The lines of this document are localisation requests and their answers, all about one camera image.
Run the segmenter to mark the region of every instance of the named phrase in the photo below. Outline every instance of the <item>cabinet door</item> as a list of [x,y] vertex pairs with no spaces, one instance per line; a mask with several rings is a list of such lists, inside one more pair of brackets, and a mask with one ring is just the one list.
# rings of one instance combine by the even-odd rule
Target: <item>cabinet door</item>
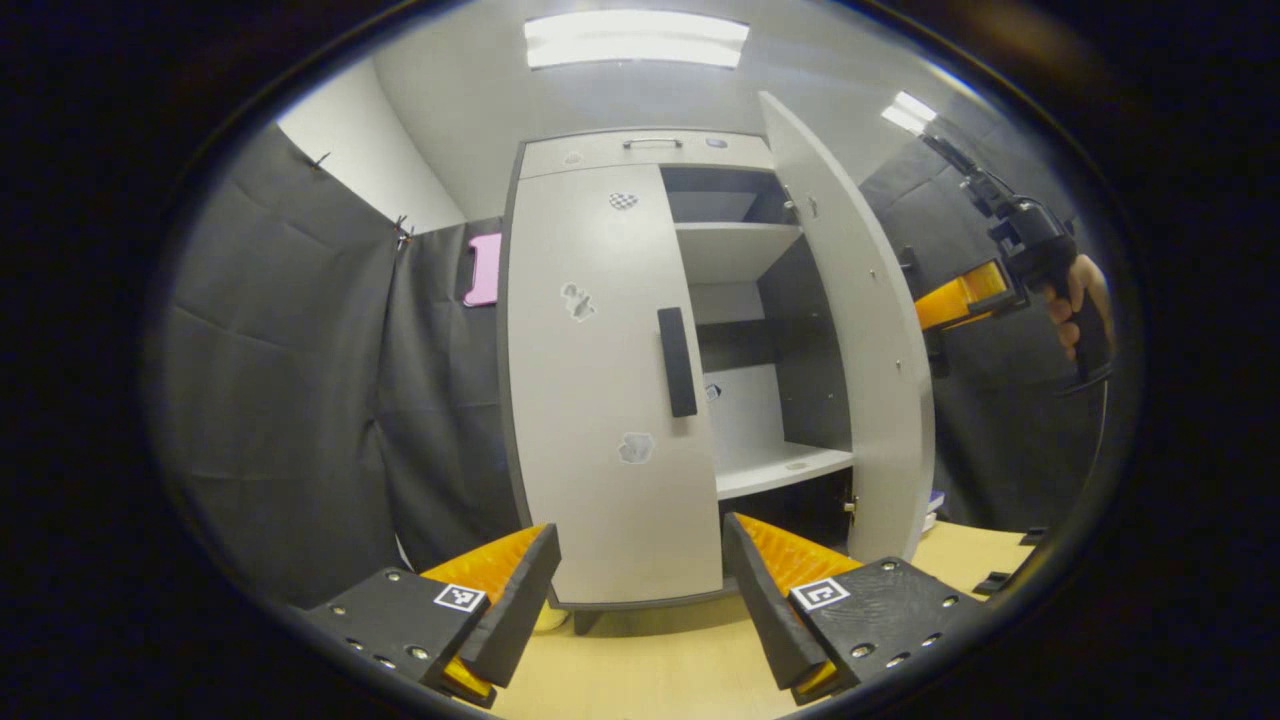
[[[508,242],[500,301],[518,477],[532,521],[559,528],[557,600],[721,589],[713,436],[658,167],[520,181]],[[672,416],[660,307],[684,315],[691,416]]]
[[858,515],[849,553],[910,559],[933,486],[933,384],[915,304],[863,193],[831,151],[760,94],[778,178],[813,250],[849,387]]

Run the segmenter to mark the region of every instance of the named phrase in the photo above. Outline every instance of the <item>human hand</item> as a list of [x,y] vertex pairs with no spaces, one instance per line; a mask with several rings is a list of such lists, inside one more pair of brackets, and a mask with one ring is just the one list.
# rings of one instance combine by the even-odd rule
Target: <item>human hand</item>
[[1057,341],[1066,348],[1068,360],[1075,360],[1075,343],[1080,341],[1080,325],[1070,322],[1071,315],[1080,311],[1084,305],[1084,293],[1088,291],[1089,299],[1098,307],[1102,325],[1106,328],[1107,343],[1115,346],[1115,334],[1111,327],[1111,296],[1107,292],[1107,279],[1102,270],[1089,260],[1088,255],[1076,255],[1071,263],[1071,269],[1066,273],[1066,287],[1070,297],[1057,297],[1053,287],[1046,284],[1044,299],[1048,300],[1048,316],[1057,325]]

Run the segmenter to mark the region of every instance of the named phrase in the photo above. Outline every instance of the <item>cabinet handle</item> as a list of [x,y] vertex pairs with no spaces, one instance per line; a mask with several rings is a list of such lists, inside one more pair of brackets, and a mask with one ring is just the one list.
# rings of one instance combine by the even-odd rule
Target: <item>cabinet handle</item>
[[689,363],[689,340],[680,307],[658,310],[658,333],[662,336],[662,361],[667,366],[667,393],[671,395],[671,416],[698,414],[694,396],[694,370]]
[[685,141],[678,137],[632,137],[622,142],[625,150],[631,150],[632,142],[675,142],[676,147],[684,147]]

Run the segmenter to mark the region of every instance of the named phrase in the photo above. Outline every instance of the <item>table surface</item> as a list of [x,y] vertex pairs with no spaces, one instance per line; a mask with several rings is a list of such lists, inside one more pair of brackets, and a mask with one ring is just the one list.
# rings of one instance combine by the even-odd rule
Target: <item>table surface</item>
[[[913,564],[969,592],[1030,553],[1021,533],[937,523]],[[982,596],[973,594],[978,600]],[[535,633],[493,712],[534,717],[778,717],[796,710],[778,691],[739,596],[698,605],[605,612],[582,637],[572,621]]]

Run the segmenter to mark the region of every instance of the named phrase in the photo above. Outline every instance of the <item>fluorescent light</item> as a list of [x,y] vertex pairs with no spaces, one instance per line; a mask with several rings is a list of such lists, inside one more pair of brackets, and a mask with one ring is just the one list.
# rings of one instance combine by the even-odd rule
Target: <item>fluorescent light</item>
[[893,104],[927,123],[932,123],[933,118],[938,117],[932,108],[905,92],[899,92],[897,96],[893,97]]
[[913,135],[924,133],[924,120],[916,118],[915,115],[908,113],[906,110],[899,108],[897,105],[890,105],[888,108],[884,108],[884,111],[881,113],[881,117]]
[[736,68],[748,26],[664,10],[590,10],[525,23],[529,67],[675,60]]

